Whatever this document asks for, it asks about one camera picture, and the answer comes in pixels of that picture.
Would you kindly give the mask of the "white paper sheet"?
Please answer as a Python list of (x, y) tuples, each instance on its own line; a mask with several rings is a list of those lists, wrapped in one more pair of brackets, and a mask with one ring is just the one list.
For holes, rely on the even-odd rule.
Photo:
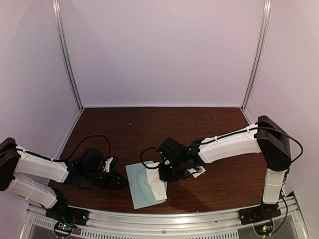
[(159, 169), (153, 169), (153, 167), (156, 167), (159, 165), (159, 162), (150, 164), (149, 167), (151, 169), (146, 169), (147, 172), (147, 179), (148, 183), (150, 185), (150, 188), (152, 190), (152, 193), (157, 201), (166, 200), (167, 194), (166, 194), (166, 186), (165, 183), (160, 180), (160, 174)]

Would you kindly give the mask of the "light blue envelope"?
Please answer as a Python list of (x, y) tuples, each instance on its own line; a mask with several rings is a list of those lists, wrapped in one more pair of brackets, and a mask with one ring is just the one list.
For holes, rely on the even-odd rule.
[(166, 200), (157, 201), (152, 193), (147, 179), (147, 172), (142, 163), (126, 166), (130, 193), (134, 209), (146, 208), (164, 203)]

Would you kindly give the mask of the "white seal sticker sheet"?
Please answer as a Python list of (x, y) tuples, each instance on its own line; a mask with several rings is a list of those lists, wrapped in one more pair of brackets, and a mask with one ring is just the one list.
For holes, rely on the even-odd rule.
[(199, 166), (196, 168), (188, 169), (188, 172), (192, 177), (197, 178), (201, 174), (204, 174), (206, 172), (206, 169), (203, 166)]

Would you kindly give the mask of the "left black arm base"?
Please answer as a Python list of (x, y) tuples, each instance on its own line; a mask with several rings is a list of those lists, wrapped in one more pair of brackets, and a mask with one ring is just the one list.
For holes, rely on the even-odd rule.
[(50, 209), (45, 209), (45, 216), (58, 222), (85, 226), (89, 212), (84, 209), (70, 207), (62, 193), (54, 189), (57, 202)]

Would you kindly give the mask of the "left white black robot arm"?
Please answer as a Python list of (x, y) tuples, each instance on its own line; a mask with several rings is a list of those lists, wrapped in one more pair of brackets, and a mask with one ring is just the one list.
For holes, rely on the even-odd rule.
[(64, 196), (57, 190), (33, 181), (28, 176), (53, 180), (67, 185), (90, 183), (102, 190), (120, 190), (126, 179), (114, 168), (116, 156), (105, 156), (95, 149), (85, 149), (72, 159), (56, 159), (26, 150), (8, 137), (0, 144), (0, 190), (11, 191), (26, 200), (35, 201), (61, 221), (67, 221), (72, 211)]

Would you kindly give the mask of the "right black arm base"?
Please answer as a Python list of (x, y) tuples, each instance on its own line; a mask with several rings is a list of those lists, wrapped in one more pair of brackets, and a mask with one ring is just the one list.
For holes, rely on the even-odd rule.
[(261, 204), (249, 208), (240, 209), (238, 211), (241, 225), (254, 224), (261, 221), (271, 220), (280, 216), (281, 210), (279, 208), (279, 198), (281, 197), (282, 188), (279, 193), (276, 194), (277, 200), (275, 204), (267, 203), (264, 199), (264, 195), (261, 199)]

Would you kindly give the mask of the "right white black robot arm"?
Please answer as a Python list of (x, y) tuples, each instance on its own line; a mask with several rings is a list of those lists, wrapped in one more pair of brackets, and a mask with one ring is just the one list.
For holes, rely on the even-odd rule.
[(259, 219), (267, 219), (280, 197), (285, 174), (291, 166), (289, 135), (268, 116), (243, 129), (215, 137), (194, 140), (185, 146), (168, 137), (158, 148), (163, 159), (159, 178), (164, 182), (182, 179), (188, 169), (249, 153), (261, 153), (267, 164), (262, 204), (256, 208)]

